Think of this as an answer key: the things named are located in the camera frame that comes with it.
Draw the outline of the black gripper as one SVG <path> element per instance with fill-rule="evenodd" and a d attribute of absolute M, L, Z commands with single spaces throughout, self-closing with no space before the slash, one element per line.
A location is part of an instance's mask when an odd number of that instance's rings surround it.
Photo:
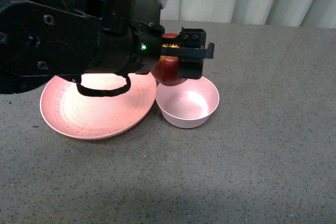
<path fill-rule="evenodd" d="M 163 31 L 142 23 L 131 27 L 133 45 L 131 59 L 125 66 L 126 73 L 147 74 L 156 66 L 161 55 L 178 57 L 180 79 L 198 80 L 203 74 L 205 59 L 213 59 L 214 43 L 206 44 L 203 29 L 181 28 L 173 38 L 164 38 Z"/>

